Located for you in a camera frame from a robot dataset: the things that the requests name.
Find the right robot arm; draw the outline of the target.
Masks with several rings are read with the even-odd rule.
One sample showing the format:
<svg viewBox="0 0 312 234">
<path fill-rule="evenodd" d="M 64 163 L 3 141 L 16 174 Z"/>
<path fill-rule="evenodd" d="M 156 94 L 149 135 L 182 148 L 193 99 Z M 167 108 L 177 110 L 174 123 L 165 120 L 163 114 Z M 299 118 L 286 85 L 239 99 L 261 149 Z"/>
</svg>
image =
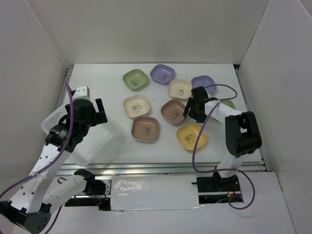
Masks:
<svg viewBox="0 0 312 234">
<path fill-rule="evenodd" d="M 218 191 L 223 191 L 234 184 L 234 180 L 237 178 L 236 172 L 245 160 L 245 155 L 253 154 L 259 149 L 262 146 L 262 139 L 253 112 L 238 111 L 224 104 L 225 101 L 235 99 L 238 96 L 237 91 L 225 84 L 217 84 L 216 86 L 231 89 L 234 96 L 217 99 L 210 97 L 203 86 L 193 88 L 192 97 L 188 99 L 183 116 L 190 117 L 202 124 L 195 138 L 192 155 L 192 166 L 198 173 L 204 173 L 204 171 L 196 168 L 195 155 L 206 123 L 210 118 L 213 118 L 224 125 L 225 144 L 228 153 L 211 172 L 213 187 Z"/>
</svg>

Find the white plastic bin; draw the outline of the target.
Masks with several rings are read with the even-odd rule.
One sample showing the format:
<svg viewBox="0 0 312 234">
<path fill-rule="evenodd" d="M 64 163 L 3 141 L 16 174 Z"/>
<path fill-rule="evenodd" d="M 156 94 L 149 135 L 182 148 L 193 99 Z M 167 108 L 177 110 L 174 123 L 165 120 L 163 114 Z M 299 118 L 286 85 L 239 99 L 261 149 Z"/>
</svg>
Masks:
<svg viewBox="0 0 312 234">
<path fill-rule="evenodd" d="M 61 117 L 66 114 L 65 105 L 58 107 L 43 120 L 41 123 L 42 130 L 48 134 L 50 129 L 56 126 Z M 87 136 L 75 147 L 68 161 L 78 166 L 86 166 L 94 163 L 112 148 L 113 144 L 115 144 L 120 136 L 120 126 L 110 115 L 107 115 L 107 118 L 107 123 L 90 128 Z"/>
</svg>

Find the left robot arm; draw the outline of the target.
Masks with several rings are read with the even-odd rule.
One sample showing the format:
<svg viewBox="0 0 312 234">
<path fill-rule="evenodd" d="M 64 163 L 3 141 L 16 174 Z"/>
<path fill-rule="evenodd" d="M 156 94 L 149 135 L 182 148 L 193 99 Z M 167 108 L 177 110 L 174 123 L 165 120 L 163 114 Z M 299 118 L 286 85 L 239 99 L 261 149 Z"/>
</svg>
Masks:
<svg viewBox="0 0 312 234">
<path fill-rule="evenodd" d="M 0 213 L 15 225 L 31 234 L 41 233 L 51 215 L 71 197 L 84 193 L 104 193 L 105 183 L 95 175 L 79 169 L 52 191 L 48 191 L 56 173 L 69 158 L 75 147 L 87 136 L 90 127 L 108 121 L 102 100 L 96 104 L 86 99 L 76 99 L 65 106 L 66 115 L 48 133 L 32 172 L 12 185 L 19 190 L 7 201 L 1 201 Z"/>
</svg>

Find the brown plate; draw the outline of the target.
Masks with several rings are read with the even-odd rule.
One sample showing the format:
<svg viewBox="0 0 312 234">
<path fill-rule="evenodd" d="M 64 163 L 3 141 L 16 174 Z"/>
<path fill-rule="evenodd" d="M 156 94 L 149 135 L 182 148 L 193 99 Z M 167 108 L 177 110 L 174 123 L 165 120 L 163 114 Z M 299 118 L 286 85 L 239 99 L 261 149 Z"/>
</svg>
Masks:
<svg viewBox="0 0 312 234">
<path fill-rule="evenodd" d="M 186 119 L 183 116 L 185 107 L 181 101 L 172 99 L 161 107 L 160 112 L 169 123 L 178 125 Z"/>
<path fill-rule="evenodd" d="M 160 125 L 153 117 L 139 116 L 133 120 L 131 135 L 135 140 L 153 142 L 157 139 Z"/>
</svg>

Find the yellow plate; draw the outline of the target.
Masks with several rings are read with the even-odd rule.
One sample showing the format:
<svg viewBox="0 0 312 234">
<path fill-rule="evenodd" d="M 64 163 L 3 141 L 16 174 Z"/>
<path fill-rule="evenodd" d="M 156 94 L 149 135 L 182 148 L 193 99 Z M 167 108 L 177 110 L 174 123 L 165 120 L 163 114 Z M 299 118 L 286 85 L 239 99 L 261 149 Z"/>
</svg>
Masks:
<svg viewBox="0 0 312 234">
<path fill-rule="evenodd" d="M 194 149 L 200 129 L 199 125 L 190 122 L 177 130 L 176 137 L 184 149 L 189 151 Z"/>
</svg>

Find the brown plate front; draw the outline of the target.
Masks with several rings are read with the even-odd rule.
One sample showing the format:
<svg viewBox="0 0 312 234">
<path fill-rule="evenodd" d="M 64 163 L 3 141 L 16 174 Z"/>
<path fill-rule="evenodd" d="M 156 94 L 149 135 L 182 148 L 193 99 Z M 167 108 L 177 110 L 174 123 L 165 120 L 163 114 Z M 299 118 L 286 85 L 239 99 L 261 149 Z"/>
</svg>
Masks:
<svg viewBox="0 0 312 234">
<path fill-rule="evenodd" d="M 160 125 L 153 117 L 139 116 L 133 120 L 131 135 L 135 140 L 153 142 L 157 139 Z"/>
</svg>

